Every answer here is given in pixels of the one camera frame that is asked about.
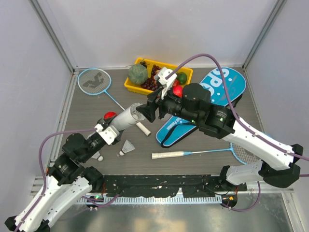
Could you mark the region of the white shuttlecock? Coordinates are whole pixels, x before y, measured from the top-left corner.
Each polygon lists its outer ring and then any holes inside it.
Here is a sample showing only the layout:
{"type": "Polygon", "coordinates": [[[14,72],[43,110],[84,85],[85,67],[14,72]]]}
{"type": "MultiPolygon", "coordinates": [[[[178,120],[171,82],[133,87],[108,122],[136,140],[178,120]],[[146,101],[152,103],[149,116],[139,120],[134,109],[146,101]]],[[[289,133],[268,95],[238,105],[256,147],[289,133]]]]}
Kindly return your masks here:
{"type": "Polygon", "coordinates": [[[131,152],[133,150],[135,150],[135,146],[129,140],[126,140],[122,149],[119,151],[119,155],[123,156],[126,153],[131,152]]]}
{"type": "Polygon", "coordinates": [[[96,152],[91,158],[96,159],[98,161],[103,161],[103,156],[99,152],[96,152]]]}
{"type": "Polygon", "coordinates": [[[131,107],[130,113],[136,121],[143,121],[145,119],[144,115],[136,109],[136,106],[131,107]]]}

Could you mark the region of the white shuttlecock tube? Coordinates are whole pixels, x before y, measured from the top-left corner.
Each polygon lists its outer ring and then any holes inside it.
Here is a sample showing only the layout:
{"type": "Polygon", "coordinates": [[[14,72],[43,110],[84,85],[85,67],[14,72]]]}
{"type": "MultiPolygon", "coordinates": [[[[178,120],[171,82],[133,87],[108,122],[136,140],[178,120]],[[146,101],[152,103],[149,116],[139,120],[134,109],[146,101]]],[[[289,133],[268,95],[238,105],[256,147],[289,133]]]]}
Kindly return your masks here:
{"type": "Polygon", "coordinates": [[[141,103],[134,103],[130,107],[128,107],[126,110],[124,110],[122,113],[117,115],[112,121],[111,125],[115,126],[118,131],[123,131],[127,129],[128,127],[132,125],[138,125],[139,129],[144,132],[145,134],[148,134],[148,129],[142,125],[141,121],[136,121],[130,113],[130,109],[132,106],[140,106],[141,103]]]}

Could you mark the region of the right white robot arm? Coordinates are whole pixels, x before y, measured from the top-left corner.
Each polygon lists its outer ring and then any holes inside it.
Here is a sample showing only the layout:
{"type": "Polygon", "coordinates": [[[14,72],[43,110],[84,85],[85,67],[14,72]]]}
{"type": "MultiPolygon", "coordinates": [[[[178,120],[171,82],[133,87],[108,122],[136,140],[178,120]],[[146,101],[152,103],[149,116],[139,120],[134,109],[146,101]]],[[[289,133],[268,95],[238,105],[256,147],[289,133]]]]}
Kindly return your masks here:
{"type": "Polygon", "coordinates": [[[222,168],[218,179],[219,187],[230,190],[246,182],[264,181],[274,187],[287,188],[297,181],[303,147],[285,145],[250,126],[230,108],[211,103],[211,93],[201,85],[193,83],[183,88],[178,97],[172,90],[160,87],[148,95],[146,104],[137,107],[150,122],[166,114],[187,120],[205,135],[237,144],[256,155],[259,160],[246,165],[222,168]]]}

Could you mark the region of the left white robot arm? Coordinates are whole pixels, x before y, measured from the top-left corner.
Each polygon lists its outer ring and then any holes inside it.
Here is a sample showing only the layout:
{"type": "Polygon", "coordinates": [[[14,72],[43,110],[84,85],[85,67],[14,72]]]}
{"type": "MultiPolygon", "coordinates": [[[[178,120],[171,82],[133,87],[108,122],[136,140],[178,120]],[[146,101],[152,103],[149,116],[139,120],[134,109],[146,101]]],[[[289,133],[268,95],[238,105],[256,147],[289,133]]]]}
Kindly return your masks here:
{"type": "Polygon", "coordinates": [[[48,232],[59,218],[81,197],[103,188],[104,177],[94,167],[83,166],[105,145],[120,141],[124,127],[116,118],[100,119],[91,135],[84,130],[68,130],[60,155],[43,176],[43,186],[29,205],[18,215],[6,219],[12,232],[48,232]]]}

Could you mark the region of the dark purple grape bunch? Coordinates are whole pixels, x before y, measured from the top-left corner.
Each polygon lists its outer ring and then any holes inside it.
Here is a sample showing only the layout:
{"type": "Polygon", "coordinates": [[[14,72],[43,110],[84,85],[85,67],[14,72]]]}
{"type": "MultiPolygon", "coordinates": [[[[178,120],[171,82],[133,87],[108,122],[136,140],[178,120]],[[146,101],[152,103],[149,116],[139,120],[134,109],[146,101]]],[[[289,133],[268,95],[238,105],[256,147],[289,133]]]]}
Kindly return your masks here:
{"type": "Polygon", "coordinates": [[[141,61],[140,64],[145,68],[151,67],[150,76],[143,84],[141,84],[141,88],[155,91],[158,88],[158,85],[155,81],[155,75],[161,70],[161,68],[156,64],[147,64],[145,61],[141,61]]]}

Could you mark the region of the red tomato ball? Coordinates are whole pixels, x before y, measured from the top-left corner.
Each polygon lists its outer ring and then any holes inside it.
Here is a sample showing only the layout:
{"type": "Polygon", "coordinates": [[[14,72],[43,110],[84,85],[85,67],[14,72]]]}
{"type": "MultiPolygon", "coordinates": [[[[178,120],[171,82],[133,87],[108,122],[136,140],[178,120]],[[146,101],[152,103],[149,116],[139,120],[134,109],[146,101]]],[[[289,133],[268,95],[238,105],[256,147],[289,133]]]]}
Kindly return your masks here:
{"type": "Polygon", "coordinates": [[[104,119],[107,120],[107,119],[112,119],[114,117],[117,116],[117,113],[116,112],[113,112],[113,111],[109,111],[107,112],[105,115],[104,115],[104,119]]]}

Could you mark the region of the blue racket cover bag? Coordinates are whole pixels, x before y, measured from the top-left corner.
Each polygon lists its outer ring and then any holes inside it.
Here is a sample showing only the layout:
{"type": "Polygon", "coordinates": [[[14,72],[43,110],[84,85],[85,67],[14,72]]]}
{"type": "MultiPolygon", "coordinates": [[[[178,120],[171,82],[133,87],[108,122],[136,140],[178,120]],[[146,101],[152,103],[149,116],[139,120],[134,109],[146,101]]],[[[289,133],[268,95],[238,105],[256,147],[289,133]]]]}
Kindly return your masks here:
{"type": "MultiPolygon", "coordinates": [[[[228,95],[233,106],[236,106],[246,89],[246,80],[241,73],[232,68],[222,67],[222,71],[228,95]]],[[[199,84],[211,93],[211,103],[228,106],[219,69],[216,68],[210,71],[199,84]]],[[[161,147],[169,148],[196,130],[197,127],[192,122],[180,117],[171,116],[161,129],[159,129],[155,137],[161,147]]]]}

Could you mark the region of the red apple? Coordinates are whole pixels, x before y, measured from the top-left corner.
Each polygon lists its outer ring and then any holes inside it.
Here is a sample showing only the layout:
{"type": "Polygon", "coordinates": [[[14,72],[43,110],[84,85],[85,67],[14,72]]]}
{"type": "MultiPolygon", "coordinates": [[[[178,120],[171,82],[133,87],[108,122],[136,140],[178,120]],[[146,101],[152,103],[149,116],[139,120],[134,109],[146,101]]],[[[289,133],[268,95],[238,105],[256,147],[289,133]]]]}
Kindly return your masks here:
{"type": "Polygon", "coordinates": [[[181,98],[183,96],[183,87],[180,85],[173,86],[172,92],[175,96],[181,98]]]}

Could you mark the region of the green melon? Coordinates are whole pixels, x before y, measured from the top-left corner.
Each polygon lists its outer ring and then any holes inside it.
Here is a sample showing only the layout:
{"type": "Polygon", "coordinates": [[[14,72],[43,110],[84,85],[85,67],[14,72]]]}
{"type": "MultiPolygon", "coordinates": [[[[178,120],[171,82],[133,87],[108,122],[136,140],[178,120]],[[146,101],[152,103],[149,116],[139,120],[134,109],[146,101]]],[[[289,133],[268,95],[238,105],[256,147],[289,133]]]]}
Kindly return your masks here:
{"type": "Polygon", "coordinates": [[[134,64],[128,70],[128,78],[132,83],[141,85],[148,79],[147,69],[141,64],[134,64]]]}

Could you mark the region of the green lime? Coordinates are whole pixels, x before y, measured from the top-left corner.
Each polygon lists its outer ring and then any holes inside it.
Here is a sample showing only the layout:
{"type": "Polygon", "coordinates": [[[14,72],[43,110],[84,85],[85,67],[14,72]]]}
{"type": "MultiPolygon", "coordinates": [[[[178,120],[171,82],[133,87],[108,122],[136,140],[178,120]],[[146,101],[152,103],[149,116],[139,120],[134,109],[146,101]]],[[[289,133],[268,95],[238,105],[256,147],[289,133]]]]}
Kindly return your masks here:
{"type": "Polygon", "coordinates": [[[184,72],[180,72],[177,74],[177,80],[179,81],[180,85],[185,85],[187,82],[187,75],[184,72]]]}

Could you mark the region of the yellow plastic fruit bin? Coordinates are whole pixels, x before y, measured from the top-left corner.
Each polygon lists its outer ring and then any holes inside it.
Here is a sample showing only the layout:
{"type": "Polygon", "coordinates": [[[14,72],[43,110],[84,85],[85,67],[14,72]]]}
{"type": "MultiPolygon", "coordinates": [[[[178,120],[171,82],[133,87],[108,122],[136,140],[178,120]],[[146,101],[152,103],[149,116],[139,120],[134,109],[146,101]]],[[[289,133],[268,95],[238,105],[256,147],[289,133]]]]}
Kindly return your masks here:
{"type": "MultiPolygon", "coordinates": [[[[158,65],[160,68],[163,68],[163,67],[167,67],[168,69],[176,69],[177,66],[176,65],[173,65],[173,64],[169,64],[169,63],[164,63],[164,62],[160,62],[160,61],[155,61],[155,60],[151,60],[151,59],[146,59],[146,58],[137,58],[135,63],[134,64],[140,64],[141,61],[145,61],[147,64],[156,64],[158,65]]],[[[146,68],[147,69],[147,72],[148,72],[148,77],[150,76],[150,70],[151,70],[151,67],[148,67],[146,68]]],[[[192,79],[192,75],[193,75],[193,70],[191,68],[187,68],[187,67],[182,67],[180,68],[176,74],[180,73],[180,72],[183,72],[187,75],[187,82],[185,83],[185,85],[188,85],[189,83],[191,83],[191,79],[192,79]]],[[[176,80],[176,83],[173,84],[174,86],[176,85],[180,85],[179,84],[179,81],[176,80]]],[[[147,89],[143,89],[141,88],[140,85],[136,85],[134,83],[132,83],[129,78],[127,77],[125,83],[124,83],[124,86],[131,92],[135,92],[135,93],[139,93],[139,94],[144,94],[144,95],[148,95],[150,94],[151,90],[147,90],[147,89]]]]}

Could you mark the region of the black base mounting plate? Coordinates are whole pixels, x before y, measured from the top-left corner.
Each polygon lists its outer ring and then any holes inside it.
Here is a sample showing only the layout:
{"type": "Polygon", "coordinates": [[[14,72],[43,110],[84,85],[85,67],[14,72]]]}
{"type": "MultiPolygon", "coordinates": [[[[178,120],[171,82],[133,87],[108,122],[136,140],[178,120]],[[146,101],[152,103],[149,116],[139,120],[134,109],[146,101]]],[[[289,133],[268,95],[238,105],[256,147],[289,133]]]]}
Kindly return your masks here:
{"type": "Polygon", "coordinates": [[[175,197],[179,190],[183,197],[209,197],[216,193],[231,194],[235,190],[247,191],[247,185],[238,187],[220,184],[217,176],[193,175],[106,175],[99,189],[92,193],[105,193],[109,197],[167,198],[175,197]]]}

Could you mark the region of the blue racket top left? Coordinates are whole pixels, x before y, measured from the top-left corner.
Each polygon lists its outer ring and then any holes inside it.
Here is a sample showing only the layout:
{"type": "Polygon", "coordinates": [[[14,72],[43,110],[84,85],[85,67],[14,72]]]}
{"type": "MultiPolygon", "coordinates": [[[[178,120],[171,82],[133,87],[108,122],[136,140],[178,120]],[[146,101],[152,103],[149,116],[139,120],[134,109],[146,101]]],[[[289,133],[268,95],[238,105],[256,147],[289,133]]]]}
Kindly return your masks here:
{"type": "Polygon", "coordinates": [[[110,93],[108,93],[108,89],[112,84],[112,79],[106,71],[100,68],[85,69],[78,75],[77,82],[83,93],[90,96],[96,96],[104,93],[123,111],[127,109],[124,108],[114,97],[112,97],[110,93]]]}

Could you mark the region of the blue racket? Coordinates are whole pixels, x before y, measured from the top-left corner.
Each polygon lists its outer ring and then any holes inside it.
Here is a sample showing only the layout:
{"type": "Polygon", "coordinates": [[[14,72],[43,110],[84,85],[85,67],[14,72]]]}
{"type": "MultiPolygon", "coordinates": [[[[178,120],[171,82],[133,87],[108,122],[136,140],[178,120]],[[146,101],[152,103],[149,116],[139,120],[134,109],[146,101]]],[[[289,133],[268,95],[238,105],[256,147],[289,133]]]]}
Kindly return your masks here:
{"type": "Polygon", "coordinates": [[[106,71],[100,68],[85,69],[78,75],[77,82],[83,93],[90,96],[96,96],[104,93],[123,111],[127,109],[124,108],[114,97],[112,97],[110,93],[108,93],[108,89],[112,84],[112,79],[106,71]]]}
{"type": "Polygon", "coordinates": [[[161,152],[161,153],[152,153],[152,159],[163,159],[163,158],[173,158],[173,157],[183,157],[193,154],[204,154],[204,153],[215,153],[215,152],[231,152],[234,158],[241,164],[254,163],[259,160],[259,158],[254,155],[252,152],[244,149],[243,147],[229,143],[229,148],[225,149],[213,149],[213,150],[204,150],[204,151],[172,151],[172,152],[161,152]]]}

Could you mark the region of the blue racket bottom right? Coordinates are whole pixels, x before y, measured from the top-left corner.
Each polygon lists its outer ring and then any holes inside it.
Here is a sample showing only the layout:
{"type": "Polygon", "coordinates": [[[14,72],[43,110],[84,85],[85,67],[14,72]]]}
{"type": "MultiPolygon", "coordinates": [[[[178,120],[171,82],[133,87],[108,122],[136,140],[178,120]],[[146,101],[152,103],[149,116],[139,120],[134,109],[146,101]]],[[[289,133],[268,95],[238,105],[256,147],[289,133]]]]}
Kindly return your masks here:
{"type": "Polygon", "coordinates": [[[229,148],[225,149],[213,149],[213,150],[204,150],[204,151],[172,151],[172,152],[161,152],[161,153],[152,153],[152,159],[163,159],[163,158],[173,158],[173,157],[183,157],[193,154],[204,154],[204,153],[215,153],[215,152],[231,152],[234,158],[241,164],[254,163],[259,160],[259,158],[254,155],[252,152],[244,149],[243,147],[229,143],[229,148]]]}

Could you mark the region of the aluminium frame post left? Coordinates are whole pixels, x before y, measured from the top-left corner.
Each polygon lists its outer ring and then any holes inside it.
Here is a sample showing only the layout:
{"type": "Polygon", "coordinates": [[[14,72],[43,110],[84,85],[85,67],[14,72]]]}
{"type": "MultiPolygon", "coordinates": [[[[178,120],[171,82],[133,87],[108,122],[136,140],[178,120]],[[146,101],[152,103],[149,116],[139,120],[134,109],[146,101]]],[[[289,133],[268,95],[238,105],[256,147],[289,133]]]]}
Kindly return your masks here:
{"type": "Polygon", "coordinates": [[[63,42],[60,41],[57,33],[54,30],[50,20],[46,16],[44,9],[42,8],[41,4],[38,0],[29,0],[31,7],[33,8],[34,12],[38,16],[41,24],[43,25],[45,31],[47,32],[49,38],[51,39],[56,51],[59,53],[62,61],[65,63],[66,67],[70,71],[70,73],[74,73],[76,71],[76,66],[74,66],[68,56],[68,53],[65,51],[63,47],[63,42]]]}

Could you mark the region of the aluminium frame post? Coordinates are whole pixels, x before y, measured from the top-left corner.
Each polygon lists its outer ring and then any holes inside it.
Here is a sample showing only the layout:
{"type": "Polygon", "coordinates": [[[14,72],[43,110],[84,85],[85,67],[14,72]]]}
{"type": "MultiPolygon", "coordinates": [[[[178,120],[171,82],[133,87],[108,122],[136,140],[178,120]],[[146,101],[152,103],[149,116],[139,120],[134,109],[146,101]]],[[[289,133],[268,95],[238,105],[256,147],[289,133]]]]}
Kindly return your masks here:
{"type": "Polygon", "coordinates": [[[254,55],[256,54],[258,48],[263,43],[264,39],[266,38],[267,34],[269,33],[270,29],[272,28],[274,22],[276,21],[277,17],[279,16],[280,12],[282,11],[283,7],[285,6],[287,0],[277,0],[275,5],[273,6],[269,16],[267,17],[262,29],[260,30],[247,58],[245,59],[242,69],[245,72],[250,65],[254,55]]]}
{"type": "Polygon", "coordinates": [[[76,66],[74,66],[68,56],[68,53],[65,51],[63,47],[63,42],[60,41],[57,33],[54,30],[50,20],[46,16],[44,9],[42,8],[41,4],[38,0],[29,0],[31,7],[33,8],[34,12],[38,16],[41,24],[43,25],[45,31],[47,32],[49,38],[51,39],[56,51],[59,53],[62,61],[65,63],[66,67],[70,71],[70,73],[74,73],[76,71],[76,66]]]}

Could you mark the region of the aluminium frame post right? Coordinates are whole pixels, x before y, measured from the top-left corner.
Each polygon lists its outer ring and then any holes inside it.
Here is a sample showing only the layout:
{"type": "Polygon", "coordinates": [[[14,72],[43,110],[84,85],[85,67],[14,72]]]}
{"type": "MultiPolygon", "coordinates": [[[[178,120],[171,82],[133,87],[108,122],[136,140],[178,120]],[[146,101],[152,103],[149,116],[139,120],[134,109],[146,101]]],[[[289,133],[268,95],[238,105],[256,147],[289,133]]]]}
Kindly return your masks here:
{"type": "Polygon", "coordinates": [[[274,22],[276,21],[277,17],[279,16],[280,12],[282,11],[283,7],[285,6],[287,0],[277,0],[275,5],[273,6],[269,16],[267,17],[262,29],[260,30],[247,58],[245,59],[242,69],[245,72],[250,65],[254,55],[256,54],[258,48],[263,43],[264,39],[266,38],[267,34],[269,33],[270,29],[272,28],[274,22]]]}

